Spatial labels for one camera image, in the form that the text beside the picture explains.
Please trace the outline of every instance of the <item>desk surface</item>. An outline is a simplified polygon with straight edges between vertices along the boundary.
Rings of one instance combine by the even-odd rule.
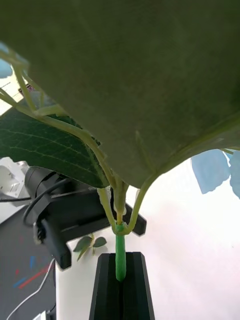
[[[136,190],[130,188],[132,205]],[[146,234],[126,237],[127,251],[145,255],[156,320],[238,320],[240,303],[240,200],[229,181],[202,195],[185,161],[152,185],[142,204]],[[98,256],[115,251],[110,229],[96,256],[56,269],[57,320],[88,320]],[[77,240],[69,246],[75,247]]]

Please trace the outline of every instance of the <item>green tape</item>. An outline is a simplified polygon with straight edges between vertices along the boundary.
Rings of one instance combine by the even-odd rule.
[[[117,231],[123,231],[124,225],[116,225]],[[122,282],[126,277],[126,251],[125,251],[125,236],[116,235],[116,279]]]

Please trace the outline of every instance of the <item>dark floor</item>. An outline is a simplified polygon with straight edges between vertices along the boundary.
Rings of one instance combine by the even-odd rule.
[[[52,260],[44,245],[34,243],[33,230],[23,225],[24,210],[0,224],[1,320],[6,320],[21,301],[39,288]],[[24,303],[10,320],[32,320],[44,310],[52,309],[55,302],[53,267],[41,291]]]

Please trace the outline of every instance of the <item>white background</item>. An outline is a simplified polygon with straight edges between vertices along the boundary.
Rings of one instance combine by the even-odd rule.
[[[129,188],[130,205],[135,195]],[[127,236],[126,250],[145,255],[155,319],[239,320],[240,200],[229,181],[202,195],[189,159],[155,181],[140,213],[146,234]],[[95,235],[105,248],[79,262],[73,253],[72,267],[56,271],[58,320],[89,317],[98,256],[115,251],[110,228]]]

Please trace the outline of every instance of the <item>black stand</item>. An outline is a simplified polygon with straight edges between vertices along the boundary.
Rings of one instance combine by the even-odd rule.
[[[126,253],[126,278],[118,282],[115,253],[98,258],[89,320],[155,320],[145,257]]]

